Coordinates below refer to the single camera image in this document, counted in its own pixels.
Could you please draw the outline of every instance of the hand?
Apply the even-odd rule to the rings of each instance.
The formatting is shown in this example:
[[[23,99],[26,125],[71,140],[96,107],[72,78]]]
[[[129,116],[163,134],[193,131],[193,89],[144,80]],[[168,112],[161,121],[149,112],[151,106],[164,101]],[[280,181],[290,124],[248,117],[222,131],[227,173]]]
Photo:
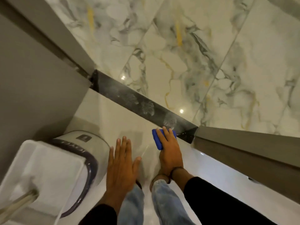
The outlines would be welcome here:
[[[141,157],[137,157],[132,162],[131,141],[125,136],[123,136],[122,144],[121,139],[117,139],[115,157],[113,147],[110,148],[103,203],[112,206],[117,215],[126,194],[133,189],[141,160]]]
[[[172,129],[168,131],[166,127],[163,127],[165,137],[159,129],[156,129],[156,133],[163,145],[163,150],[159,154],[161,168],[163,174],[169,176],[174,167],[183,167],[181,151]]]

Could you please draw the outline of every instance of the sponge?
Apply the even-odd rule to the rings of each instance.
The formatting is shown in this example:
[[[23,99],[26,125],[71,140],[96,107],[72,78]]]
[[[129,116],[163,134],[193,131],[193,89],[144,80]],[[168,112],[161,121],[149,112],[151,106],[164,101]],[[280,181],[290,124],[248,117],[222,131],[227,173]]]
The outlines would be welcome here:
[[[153,139],[154,139],[154,141],[155,141],[155,144],[156,144],[156,147],[157,147],[157,149],[158,150],[163,150],[163,145],[162,145],[162,143],[161,143],[161,141],[159,140],[159,138],[158,138],[158,135],[157,135],[157,133],[156,133],[156,129],[152,129],[152,135],[153,135]]]

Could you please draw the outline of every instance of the black sleeve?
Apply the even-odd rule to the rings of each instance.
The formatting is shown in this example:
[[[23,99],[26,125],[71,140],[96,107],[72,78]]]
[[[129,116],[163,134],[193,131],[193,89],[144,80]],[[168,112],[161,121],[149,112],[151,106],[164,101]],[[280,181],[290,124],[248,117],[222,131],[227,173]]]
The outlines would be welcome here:
[[[183,193],[202,225],[275,224],[199,177],[191,178],[186,183]]]
[[[114,208],[105,204],[94,207],[80,221],[79,225],[117,225],[117,213]]]

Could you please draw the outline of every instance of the person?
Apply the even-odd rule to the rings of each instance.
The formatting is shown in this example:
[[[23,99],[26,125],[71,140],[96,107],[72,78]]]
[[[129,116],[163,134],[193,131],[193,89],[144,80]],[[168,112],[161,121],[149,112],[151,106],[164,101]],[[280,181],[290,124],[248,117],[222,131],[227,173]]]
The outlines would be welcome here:
[[[159,160],[161,169],[152,180],[150,191],[160,224],[194,224],[168,184],[173,180],[202,225],[207,224],[275,224],[253,208],[221,191],[184,169],[182,154],[171,129],[157,129],[163,145]],[[80,225],[143,224],[144,194],[137,182],[141,157],[133,162],[131,141],[117,139],[115,156],[110,148],[106,192],[99,203],[81,220]]]

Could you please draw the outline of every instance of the pant leg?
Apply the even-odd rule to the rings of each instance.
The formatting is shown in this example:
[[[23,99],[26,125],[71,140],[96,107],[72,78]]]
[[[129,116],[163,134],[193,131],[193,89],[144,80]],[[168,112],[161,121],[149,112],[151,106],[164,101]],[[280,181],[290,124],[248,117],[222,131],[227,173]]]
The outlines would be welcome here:
[[[179,197],[165,180],[157,180],[152,187],[152,201],[160,225],[195,225],[185,211]]]
[[[118,215],[118,225],[143,225],[144,193],[137,184],[127,193]]]

